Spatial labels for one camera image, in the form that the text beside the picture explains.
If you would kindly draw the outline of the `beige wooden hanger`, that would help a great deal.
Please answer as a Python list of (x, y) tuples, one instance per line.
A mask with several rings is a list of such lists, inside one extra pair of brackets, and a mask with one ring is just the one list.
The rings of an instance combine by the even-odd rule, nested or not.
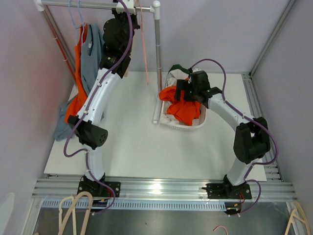
[(130, 54), (130, 59), (131, 60), (130, 60), (130, 63), (128, 65), (128, 67), (127, 67), (127, 70), (126, 70), (126, 72), (124, 74), (124, 77), (128, 77), (129, 72), (130, 72), (130, 67), (131, 67), (132, 61), (133, 61), (135, 38), (136, 38), (136, 33), (135, 32), (133, 33), (133, 41), (132, 41), (132, 47), (131, 47), (131, 54)]

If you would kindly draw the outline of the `grey blue t shirt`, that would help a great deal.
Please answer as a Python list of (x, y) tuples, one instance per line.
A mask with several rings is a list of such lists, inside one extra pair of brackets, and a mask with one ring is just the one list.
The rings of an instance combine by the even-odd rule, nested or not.
[[(94, 23), (88, 24), (87, 38), (81, 47), (81, 78), (87, 96), (90, 94), (97, 78), (103, 44), (98, 25)], [(59, 117), (54, 132), (56, 141), (61, 141), (70, 136), (71, 127), (65, 123), (65, 115), (72, 99), (62, 104), (59, 109)]]

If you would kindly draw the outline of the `light blue wire hanger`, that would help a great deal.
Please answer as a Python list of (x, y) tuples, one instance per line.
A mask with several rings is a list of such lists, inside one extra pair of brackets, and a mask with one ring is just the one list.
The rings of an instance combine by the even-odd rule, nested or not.
[(80, 20), (81, 20), (81, 27), (82, 27), (81, 46), (83, 46), (86, 22), (84, 21), (83, 15), (81, 13), (81, 1), (80, 0), (77, 2), (77, 8), (78, 8), (78, 13), (79, 13)]

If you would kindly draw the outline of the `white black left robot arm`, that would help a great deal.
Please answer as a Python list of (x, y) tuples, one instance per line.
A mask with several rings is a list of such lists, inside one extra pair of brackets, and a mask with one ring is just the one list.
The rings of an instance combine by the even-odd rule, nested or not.
[(136, 14), (112, 10), (114, 18), (103, 26), (102, 55), (93, 88), (86, 102), (76, 115), (70, 115), (68, 123), (85, 152), (86, 172), (78, 192), (87, 191), (95, 197), (113, 197), (105, 181), (102, 146), (108, 131), (100, 127), (104, 109), (117, 84), (125, 75), (131, 61), (134, 31), (139, 29)]

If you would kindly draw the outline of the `pink wire hanger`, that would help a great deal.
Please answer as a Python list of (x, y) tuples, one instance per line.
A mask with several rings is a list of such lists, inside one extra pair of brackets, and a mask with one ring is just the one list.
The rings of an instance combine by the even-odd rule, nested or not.
[(139, 0), (137, 0), (137, 3), (139, 5), (139, 9), (140, 9), (140, 30), (141, 30), (142, 51), (143, 51), (146, 83), (147, 83), (147, 85), (149, 85), (149, 73), (148, 73), (148, 66), (147, 66), (147, 54), (146, 54), (146, 45), (145, 45), (145, 36), (144, 36), (144, 27), (143, 27), (143, 8), (142, 8)]

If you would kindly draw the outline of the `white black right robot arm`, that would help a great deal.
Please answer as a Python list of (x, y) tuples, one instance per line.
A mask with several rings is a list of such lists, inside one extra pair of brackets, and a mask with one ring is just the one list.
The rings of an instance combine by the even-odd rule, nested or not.
[(270, 151), (267, 121), (246, 116), (232, 107), (218, 87), (211, 87), (204, 71), (190, 73), (177, 81), (176, 100), (197, 101), (218, 114), (235, 132), (233, 151), (236, 159), (222, 183), (208, 183), (204, 190), (209, 199), (251, 199), (246, 178), (259, 159)]

